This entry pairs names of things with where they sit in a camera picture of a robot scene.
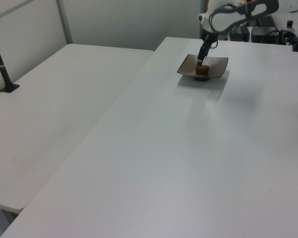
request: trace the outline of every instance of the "wall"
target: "wall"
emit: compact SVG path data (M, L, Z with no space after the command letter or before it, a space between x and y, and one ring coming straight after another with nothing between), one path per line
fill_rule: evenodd
M0 53L13 82L65 45L55 0L34 0L0 18Z
M166 36L199 38L201 0L60 0L76 44L155 50Z

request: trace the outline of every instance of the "dark square plate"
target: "dark square plate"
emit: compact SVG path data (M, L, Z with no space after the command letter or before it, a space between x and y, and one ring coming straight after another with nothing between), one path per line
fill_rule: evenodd
M195 72L197 63L198 56L188 55L177 72L183 75L192 76L200 81L206 81L211 78L220 78L226 70L228 58L205 57L203 64L208 65L210 71L209 74L204 75Z

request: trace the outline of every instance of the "cable holder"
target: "cable holder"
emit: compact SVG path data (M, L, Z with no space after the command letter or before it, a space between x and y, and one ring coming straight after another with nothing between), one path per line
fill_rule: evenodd
M13 92L15 89L17 89L18 87L20 87L19 85L17 84L13 84L10 80L10 77L8 75L8 72L5 68L5 65L3 63L3 60L2 60L2 57L1 57L1 54L0 54L0 72L1 72L1 75L3 77L3 80L5 82L5 88L3 88L1 91L2 92L6 92L6 93L11 93Z

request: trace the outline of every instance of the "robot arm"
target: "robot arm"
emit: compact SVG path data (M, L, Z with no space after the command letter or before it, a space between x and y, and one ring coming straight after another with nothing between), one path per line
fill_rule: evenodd
M232 3L230 0L211 0L205 17L199 15L204 43L198 55L198 65L202 65L212 43L218 40L219 35L227 35L240 24L262 16L298 10L298 0L253 0L247 3L239 1Z

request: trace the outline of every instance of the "table surface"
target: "table surface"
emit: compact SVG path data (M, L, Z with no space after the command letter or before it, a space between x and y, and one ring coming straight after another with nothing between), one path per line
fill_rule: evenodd
M0 93L0 208L29 203L152 54L67 45Z
M298 238L298 53L166 38L2 238Z

